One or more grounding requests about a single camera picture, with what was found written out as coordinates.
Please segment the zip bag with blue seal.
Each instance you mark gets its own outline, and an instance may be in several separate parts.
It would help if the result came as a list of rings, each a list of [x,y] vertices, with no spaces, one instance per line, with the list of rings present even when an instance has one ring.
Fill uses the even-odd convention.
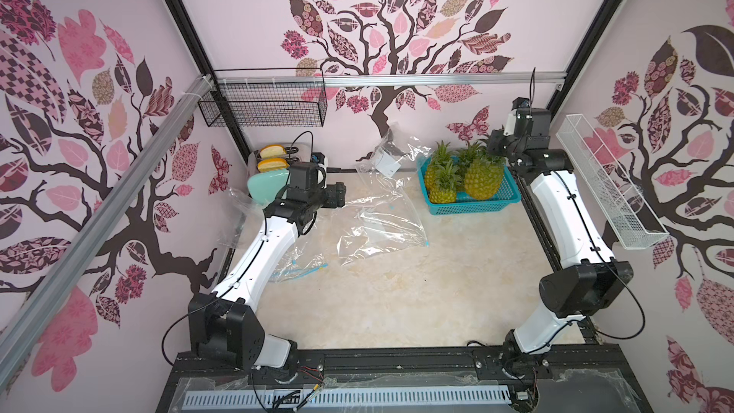
[[[283,255],[273,273],[271,283],[300,279],[328,267],[321,242],[316,238],[299,238]]]

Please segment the clear zip bag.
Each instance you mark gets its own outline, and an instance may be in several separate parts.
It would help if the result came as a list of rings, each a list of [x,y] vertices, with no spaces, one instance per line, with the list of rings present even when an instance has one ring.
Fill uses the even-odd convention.
[[[239,189],[225,191],[224,216],[219,244],[233,250],[248,248],[265,221],[263,206]]]

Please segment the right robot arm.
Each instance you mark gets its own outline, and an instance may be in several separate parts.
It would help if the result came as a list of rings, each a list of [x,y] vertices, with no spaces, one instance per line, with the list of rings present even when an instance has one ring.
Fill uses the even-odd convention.
[[[533,105],[535,87],[512,103],[507,124],[486,139],[487,155],[497,158],[528,191],[526,209],[538,215],[539,239],[551,238],[560,267],[539,282],[540,303],[503,344],[508,366],[547,353],[565,330],[608,308],[634,276],[615,259],[592,222],[580,195],[572,161],[550,147],[552,114]]]

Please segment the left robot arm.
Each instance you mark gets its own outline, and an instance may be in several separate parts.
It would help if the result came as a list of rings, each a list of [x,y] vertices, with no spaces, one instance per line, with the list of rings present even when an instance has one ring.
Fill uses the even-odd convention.
[[[211,292],[189,301],[179,321],[188,323],[195,356],[246,372],[273,369],[285,379],[297,374],[297,343],[267,333],[256,310],[275,267],[313,229],[319,210],[345,205],[346,185],[329,184],[327,176],[328,159],[321,152],[312,150],[308,160],[291,164],[244,255]]]

